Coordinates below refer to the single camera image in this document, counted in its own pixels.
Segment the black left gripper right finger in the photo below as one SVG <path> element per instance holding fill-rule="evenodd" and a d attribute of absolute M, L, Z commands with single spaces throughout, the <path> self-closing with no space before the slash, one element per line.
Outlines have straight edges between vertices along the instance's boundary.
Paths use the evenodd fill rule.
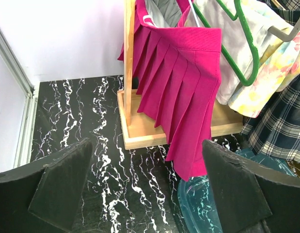
<path fill-rule="evenodd" d="M 225 233 L 300 233 L 300 178 L 204 140 L 202 154 Z"/>

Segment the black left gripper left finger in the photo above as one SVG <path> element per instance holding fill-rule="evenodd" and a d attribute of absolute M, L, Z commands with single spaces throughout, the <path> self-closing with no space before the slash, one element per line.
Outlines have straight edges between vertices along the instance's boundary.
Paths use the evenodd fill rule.
<path fill-rule="evenodd" d="M 92 158 L 88 138 L 0 173 L 0 233 L 69 233 Z"/>

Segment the magenta pleated skirt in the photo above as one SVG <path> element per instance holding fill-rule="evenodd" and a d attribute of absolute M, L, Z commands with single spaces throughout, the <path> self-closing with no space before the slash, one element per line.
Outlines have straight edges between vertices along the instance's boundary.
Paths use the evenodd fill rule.
<path fill-rule="evenodd" d="M 187 0 L 180 13 L 187 17 Z M 139 81 L 138 112 L 162 127 L 169 151 L 167 161 L 185 181 L 207 174 L 202 142 L 211 139 L 211 119 L 221 84 L 220 28 L 156 28 L 145 24 L 145 0 L 135 3 L 133 77 Z"/>

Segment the white skirt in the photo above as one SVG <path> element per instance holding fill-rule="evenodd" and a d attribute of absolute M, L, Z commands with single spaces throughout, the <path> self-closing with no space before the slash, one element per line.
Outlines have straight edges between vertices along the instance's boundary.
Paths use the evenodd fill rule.
<path fill-rule="evenodd" d="M 222 45 L 227 50 L 246 79 L 253 69 L 253 57 L 239 19 L 235 21 L 225 13 L 215 0 L 194 2 L 210 27 L 222 30 Z M 257 0 L 242 0 L 241 9 L 253 36 L 253 45 L 261 58 L 267 47 L 276 39 L 268 29 L 272 26 L 290 33 L 292 26 L 276 14 L 268 5 Z M 240 83 L 232 67 L 222 55 L 220 58 L 221 85 L 216 99 L 226 105 Z"/>

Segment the grey plastic hanger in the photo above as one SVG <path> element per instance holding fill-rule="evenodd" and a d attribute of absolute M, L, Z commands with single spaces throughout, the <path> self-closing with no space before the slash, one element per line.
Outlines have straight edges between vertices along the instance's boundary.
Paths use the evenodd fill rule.
<path fill-rule="evenodd" d="M 280 30 L 274 26 L 271 26 L 268 29 L 268 32 L 284 42 L 289 42 L 293 40 L 300 31 L 300 10 L 275 9 L 274 12 L 277 13 L 284 20 L 288 20 L 288 22 L 294 24 L 293 27 L 288 28 L 288 33 L 285 33 L 283 30 Z"/>

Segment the light blue plastic hanger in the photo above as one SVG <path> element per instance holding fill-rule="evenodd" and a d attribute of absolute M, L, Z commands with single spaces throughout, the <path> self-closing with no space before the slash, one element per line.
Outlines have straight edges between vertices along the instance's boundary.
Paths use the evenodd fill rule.
<path fill-rule="evenodd" d="M 145 24 L 156 28 L 176 27 L 180 19 L 185 19 L 180 13 L 180 3 L 175 0 L 146 0 L 147 15 L 143 16 Z"/>

